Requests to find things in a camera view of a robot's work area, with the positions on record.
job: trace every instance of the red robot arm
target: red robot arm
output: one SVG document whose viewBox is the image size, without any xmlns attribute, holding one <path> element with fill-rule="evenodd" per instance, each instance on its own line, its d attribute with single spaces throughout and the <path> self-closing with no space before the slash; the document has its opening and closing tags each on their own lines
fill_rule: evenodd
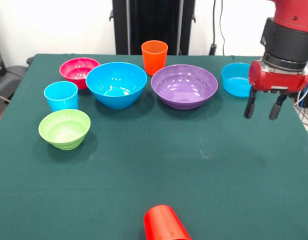
<svg viewBox="0 0 308 240">
<path fill-rule="evenodd" d="M 287 95 L 303 90 L 308 82 L 308 0 L 271 1 L 275 16 L 267 19 L 260 41 L 265 53 L 249 69 L 247 119 L 252 117 L 257 91 L 280 93 L 269 114 L 275 120 Z"/>
</svg>

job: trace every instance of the blue cup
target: blue cup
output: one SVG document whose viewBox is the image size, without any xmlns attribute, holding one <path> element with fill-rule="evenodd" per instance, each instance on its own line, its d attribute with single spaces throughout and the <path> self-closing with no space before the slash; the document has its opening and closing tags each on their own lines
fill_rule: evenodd
<svg viewBox="0 0 308 240">
<path fill-rule="evenodd" d="M 251 90 L 249 70 L 250 64 L 242 62 L 224 66 L 222 69 L 222 82 L 225 91 L 235 97 L 249 97 Z"/>
<path fill-rule="evenodd" d="M 48 85 L 44 96 L 52 112 L 79 108 L 78 87 L 70 81 L 57 81 Z"/>
</svg>

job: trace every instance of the blue bowl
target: blue bowl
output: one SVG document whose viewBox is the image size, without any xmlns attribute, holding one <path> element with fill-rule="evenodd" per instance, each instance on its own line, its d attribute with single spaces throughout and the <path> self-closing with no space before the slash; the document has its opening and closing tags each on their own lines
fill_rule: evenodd
<svg viewBox="0 0 308 240">
<path fill-rule="evenodd" d="M 225 91 L 235 97 L 249 97 L 251 90 L 249 69 L 250 64 L 242 62 L 224 66 L 222 69 L 222 82 Z"/>
<path fill-rule="evenodd" d="M 124 109 L 139 98 L 147 80 L 147 74 L 139 66 L 127 62 L 110 62 L 90 71 L 86 85 L 105 106 Z"/>
</svg>

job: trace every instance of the plastic bowl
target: plastic bowl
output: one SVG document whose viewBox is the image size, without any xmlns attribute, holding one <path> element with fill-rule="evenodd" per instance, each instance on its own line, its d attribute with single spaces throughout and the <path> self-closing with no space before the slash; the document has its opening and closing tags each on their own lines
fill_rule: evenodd
<svg viewBox="0 0 308 240">
<path fill-rule="evenodd" d="M 89 72 L 99 66 L 100 63 L 89 57 L 73 58 L 64 62 L 60 68 L 60 75 L 77 85 L 78 89 L 86 89 L 86 77 Z"/>
<path fill-rule="evenodd" d="M 47 115 L 39 124 L 40 136 L 62 150 L 77 148 L 91 126 L 89 116 L 76 109 L 64 109 Z"/>
<path fill-rule="evenodd" d="M 203 68 L 177 64 L 155 73 L 151 86 L 166 105 L 177 110 L 191 110 L 203 105 L 216 93 L 218 81 Z"/>
<path fill-rule="evenodd" d="M 86 85 L 95 98 L 111 109 L 131 106 L 141 95 L 148 76 L 131 63 L 110 62 L 94 68 Z"/>
<path fill-rule="evenodd" d="M 222 82 L 225 91 L 235 97 L 249 97 L 251 90 L 249 69 L 250 64 L 242 62 L 224 66 L 222 69 Z"/>
</svg>

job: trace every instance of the cup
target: cup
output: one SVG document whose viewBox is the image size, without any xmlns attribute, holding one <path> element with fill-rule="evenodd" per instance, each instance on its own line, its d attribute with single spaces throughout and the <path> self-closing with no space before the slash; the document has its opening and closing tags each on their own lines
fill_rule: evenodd
<svg viewBox="0 0 308 240">
<path fill-rule="evenodd" d="M 146 240 L 191 240 L 174 210 L 167 205 L 148 210 L 144 227 Z"/>
<path fill-rule="evenodd" d="M 142 44 L 142 55 L 145 72 L 153 76 L 158 70 L 165 67 L 169 46 L 158 40 L 146 41 Z"/>
<path fill-rule="evenodd" d="M 78 87 L 70 81 L 57 81 L 48 85 L 44 96 L 52 112 L 79 108 Z"/>
</svg>

